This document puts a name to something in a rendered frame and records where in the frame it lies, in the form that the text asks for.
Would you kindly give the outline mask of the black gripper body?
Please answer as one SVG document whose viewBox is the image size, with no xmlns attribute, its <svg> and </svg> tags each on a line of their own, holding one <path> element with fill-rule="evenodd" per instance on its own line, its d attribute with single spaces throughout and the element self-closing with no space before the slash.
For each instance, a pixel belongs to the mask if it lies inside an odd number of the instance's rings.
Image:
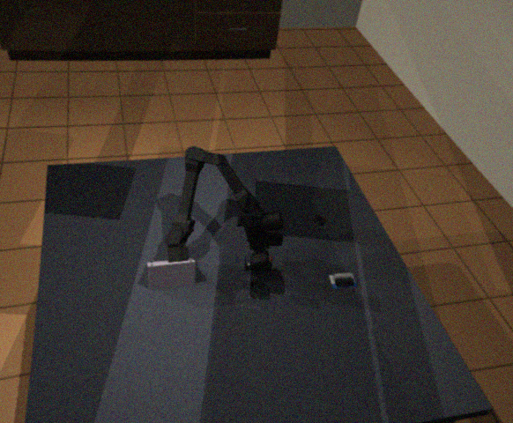
<svg viewBox="0 0 513 423">
<path fill-rule="evenodd" d="M 269 256 L 265 249 L 264 231 L 255 237 L 247 236 L 250 250 L 254 249 L 254 255 L 250 257 L 250 264 L 253 269 L 270 265 Z"/>
</svg>

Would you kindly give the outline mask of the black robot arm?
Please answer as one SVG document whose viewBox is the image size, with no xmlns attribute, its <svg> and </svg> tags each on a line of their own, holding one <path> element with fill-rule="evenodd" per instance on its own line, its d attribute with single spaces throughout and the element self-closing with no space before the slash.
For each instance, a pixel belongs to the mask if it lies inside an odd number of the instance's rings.
<svg viewBox="0 0 513 423">
<path fill-rule="evenodd" d="M 270 246 L 281 246 L 283 235 L 280 230 L 283 229 L 283 219 L 280 210 L 265 212 L 254 196 L 242 185 L 224 155 L 205 152 L 201 148 L 191 146 L 185 153 L 186 176 L 179 211 L 173 221 L 170 233 L 164 239 L 168 247 L 168 262 L 181 262 L 189 259 L 189 249 L 186 247 L 186 242 L 191 233 L 194 232 L 196 221 L 192 220 L 191 212 L 198 176 L 205 163 L 217 166 L 234 192 L 237 204 L 243 213 L 262 215 L 240 216 L 237 219 L 237 226 L 244 226 L 246 235 L 249 237 L 258 236 L 262 233 L 263 228 L 266 249 L 269 249 Z"/>
</svg>

